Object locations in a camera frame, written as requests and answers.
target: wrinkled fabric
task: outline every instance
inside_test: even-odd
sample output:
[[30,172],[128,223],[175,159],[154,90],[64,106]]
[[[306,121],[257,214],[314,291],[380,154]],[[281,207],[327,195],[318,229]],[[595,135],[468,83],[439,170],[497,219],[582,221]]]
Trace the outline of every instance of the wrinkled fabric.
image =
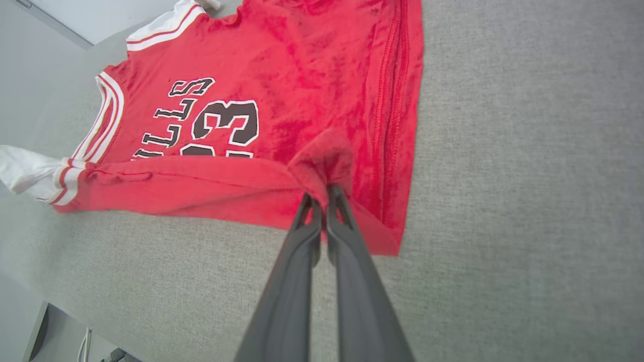
[[97,77],[99,115],[54,178],[58,211],[288,228],[304,192],[326,207],[339,184],[370,251],[398,253],[419,0],[246,0],[222,19],[181,0],[127,46]]

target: gray carpet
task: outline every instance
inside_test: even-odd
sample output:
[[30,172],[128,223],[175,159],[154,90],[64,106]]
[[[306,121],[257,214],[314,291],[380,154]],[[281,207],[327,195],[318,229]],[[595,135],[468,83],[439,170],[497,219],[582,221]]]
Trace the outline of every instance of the gray carpet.
[[[407,229],[376,259],[417,359],[641,360],[644,3],[431,0],[423,17]],[[75,66],[34,149],[71,154],[125,35]],[[285,235],[19,196],[0,229],[17,279],[159,362],[232,359]],[[334,270],[314,275],[312,360],[335,361]]]

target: white jersey trim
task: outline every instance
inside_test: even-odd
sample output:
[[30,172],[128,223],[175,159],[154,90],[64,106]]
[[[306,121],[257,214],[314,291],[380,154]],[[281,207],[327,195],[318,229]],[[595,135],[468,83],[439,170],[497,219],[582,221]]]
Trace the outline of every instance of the white jersey trim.
[[123,116],[124,107],[123,91],[121,91],[118,83],[105,72],[102,72],[99,75],[99,79],[105,86],[106,91],[113,97],[114,102],[112,105],[112,115],[110,117],[109,124],[105,129],[105,132],[103,132],[100,138],[96,141],[94,147],[92,148],[92,151],[90,151],[83,158],[83,160],[85,161],[94,163],[101,160],[103,154],[105,154],[105,151],[107,151],[109,144],[112,142],[114,134],[116,133],[118,125],[120,124],[121,116]]
[[128,51],[136,52],[176,39],[200,14],[205,14],[205,10],[194,0],[180,0],[173,11],[164,13],[130,35],[126,39]]
[[[101,160],[111,144],[120,124],[121,116],[123,116],[124,97],[120,86],[105,72],[99,74],[96,77],[96,81],[103,98],[99,115],[90,133],[78,146],[76,152],[74,152],[73,158],[64,160],[65,167],[60,167],[53,174],[54,185],[58,191],[47,200],[50,204],[64,206],[76,197],[79,188],[79,177],[86,168],[86,162],[96,163]],[[106,112],[110,105],[112,106],[112,112],[109,115],[109,123],[88,151],[87,149],[91,144],[91,140],[96,137],[96,134],[104,123],[105,117],[107,117]]]
[[96,77],[96,86],[99,88],[100,96],[102,98],[100,103],[100,111],[99,111],[99,114],[96,116],[96,120],[94,121],[94,125],[91,127],[90,132],[87,134],[87,136],[85,136],[85,139],[76,148],[76,151],[74,151],[73,156],[71,156],[72,158],[81,159],[87,155],[87,148],[90,146],[91,140],[98,133],[100,126],[103,123],[105,112],[109,108],[109,105],[112,104],[113,99],[111,97],[111,94],[107,93],[105,85],[103,85],[101,79],[98,77]]

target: white cable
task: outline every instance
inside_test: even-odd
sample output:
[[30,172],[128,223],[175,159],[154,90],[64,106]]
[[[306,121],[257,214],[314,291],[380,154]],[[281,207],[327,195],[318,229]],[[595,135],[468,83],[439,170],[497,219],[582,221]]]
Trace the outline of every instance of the white cable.
[[77,358],[78,362],[88,362],[88,358],[90,355],[90,341],[91,341],[91,328],[87,327],[85,329],[85,336],[83,337],[82,342],[80,343],[79,355]]
[[91,328],[87,327],[85,330],[85,356],[83,362],[87,362],[90,356],[90,341],[91,341]]
[[81,361],[81,356],[82,356],[82,348],[83,348],[83,347],[85,347],[85,337],[83,337],[82,342],[80,343],[79,356],[78,356],[78,358],[76,359],[78,362],[82,362],[82,361]]

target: bulls jersey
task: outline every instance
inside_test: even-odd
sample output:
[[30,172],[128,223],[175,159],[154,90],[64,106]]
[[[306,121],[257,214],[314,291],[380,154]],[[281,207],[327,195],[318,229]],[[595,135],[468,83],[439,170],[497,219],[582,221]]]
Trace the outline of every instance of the bulls jersey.
[[288,228],[340,184],[370,250],[397,254],[422,70],[420,0],[193,0],[127,38],[99,114],[41,199]]

